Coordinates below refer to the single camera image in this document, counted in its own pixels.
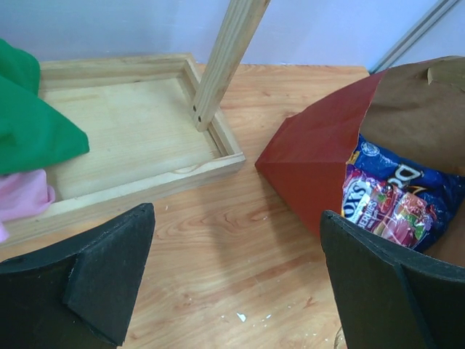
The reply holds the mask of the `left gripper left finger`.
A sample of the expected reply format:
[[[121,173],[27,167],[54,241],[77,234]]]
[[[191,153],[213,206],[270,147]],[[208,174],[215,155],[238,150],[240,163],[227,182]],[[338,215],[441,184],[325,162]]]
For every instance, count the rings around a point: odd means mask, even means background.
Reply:
[[[1,347],[121,347],[154,230],[144,203],[1,262]]]

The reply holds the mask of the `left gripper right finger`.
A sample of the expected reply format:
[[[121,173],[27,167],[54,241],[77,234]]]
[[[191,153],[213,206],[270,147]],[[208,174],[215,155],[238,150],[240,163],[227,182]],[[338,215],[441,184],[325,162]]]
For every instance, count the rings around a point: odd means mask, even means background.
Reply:
[[[464,268],[392,243],[332,211],[320,218],[348,348],[463,348]]]

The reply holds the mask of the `purple candy bag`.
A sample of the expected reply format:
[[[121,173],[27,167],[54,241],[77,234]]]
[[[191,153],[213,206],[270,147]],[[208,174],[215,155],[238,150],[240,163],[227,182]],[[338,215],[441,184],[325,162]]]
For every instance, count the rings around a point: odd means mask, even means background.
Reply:
[[[413,248],[431,232],[434,207],[422,198],[349,165],[341,216],[396,244]]]

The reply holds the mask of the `red brown paper bag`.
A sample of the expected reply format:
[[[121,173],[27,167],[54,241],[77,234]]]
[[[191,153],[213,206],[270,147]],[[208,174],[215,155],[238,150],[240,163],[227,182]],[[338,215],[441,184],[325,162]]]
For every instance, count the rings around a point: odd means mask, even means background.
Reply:
[[[256,161],[302,222],[346,220],[464,264],[464,59],[399,65],[287,118]]]

